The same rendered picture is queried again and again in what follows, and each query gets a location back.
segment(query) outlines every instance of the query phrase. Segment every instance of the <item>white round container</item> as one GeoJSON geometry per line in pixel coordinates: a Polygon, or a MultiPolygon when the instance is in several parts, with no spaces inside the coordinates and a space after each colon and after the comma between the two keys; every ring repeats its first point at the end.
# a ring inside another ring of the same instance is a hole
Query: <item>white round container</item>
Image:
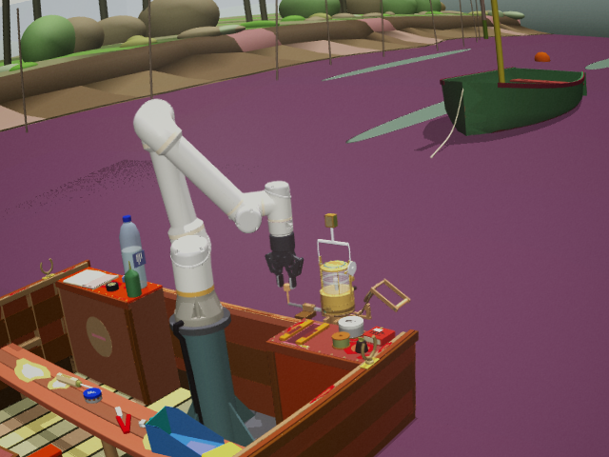
{"type": "Polygon", "coordinates": [[[350,338],[363,335],[363,318],[360,316],[346,316],[339,320],[339,330],[346,331],[350,338]]]}

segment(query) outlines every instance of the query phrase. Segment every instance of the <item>green bottle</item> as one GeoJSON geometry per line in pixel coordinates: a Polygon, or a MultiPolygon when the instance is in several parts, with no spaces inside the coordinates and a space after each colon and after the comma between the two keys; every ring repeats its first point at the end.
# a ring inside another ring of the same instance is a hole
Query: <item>green bottle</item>
{"type": "Polygon", "coordinates": [[[140,275],[137,271],[131,269],[131,262],[129,262],[129,271],[125,273],[125,286],[127,287],[127,297],[133,298],[142,295],[140,275]]]}

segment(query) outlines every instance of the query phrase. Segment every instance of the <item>robotic arm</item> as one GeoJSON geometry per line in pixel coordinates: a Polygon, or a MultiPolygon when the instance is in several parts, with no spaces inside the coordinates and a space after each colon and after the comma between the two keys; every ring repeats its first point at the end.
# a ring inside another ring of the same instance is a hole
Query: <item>robotic arm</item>
{"type": "MultiPolygon", "coordinates": [[[[271,246],[271,252],[265,256],[268,267],[275,274],[278,287],[284,285],[284,268],[290,287],[296,287],[303,259],[294,251],[291,195],[286,182],[273,181],[265,185],[265,190],[242,193],[188,142],[175,124],[173,108],[164,100],[145,102],[135,114],[133,126],[150,153],[171,224],[168,234],[179,297],[182,293],[192,299],[213,291],[211,243],[203,221],[196,217],[186,177],[244,233],[256,231],[262,217],[267,216],[271,246]]],[[[201,312],[203,316],[195,317],[205,317],[204,308],[201,312]]]]}

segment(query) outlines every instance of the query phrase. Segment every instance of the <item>green boat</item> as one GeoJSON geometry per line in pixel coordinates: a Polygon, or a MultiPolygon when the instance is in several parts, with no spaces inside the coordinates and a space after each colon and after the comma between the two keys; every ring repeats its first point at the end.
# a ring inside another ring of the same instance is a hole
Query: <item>green boat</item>
{"type": "Polygon", "coordinates": [[[440,81],[453,129],[464,135],[516,129],[575,108],[587,94],[585,72],[503,68],[497,0],[491,0],[491,5],[497,70],[440,81]]]}

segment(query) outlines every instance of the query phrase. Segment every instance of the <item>blue bottle cap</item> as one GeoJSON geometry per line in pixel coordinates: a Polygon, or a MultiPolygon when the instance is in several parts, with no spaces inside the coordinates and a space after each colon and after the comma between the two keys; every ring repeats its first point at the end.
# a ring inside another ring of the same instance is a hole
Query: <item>blue bottle cap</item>
{"type": "Polygon", "coordinates": [[[83,392],[83,396],[85,397],[85,401],[94,403],[101,400],[102,390],[99,388],[88,388],[83,392]]]}

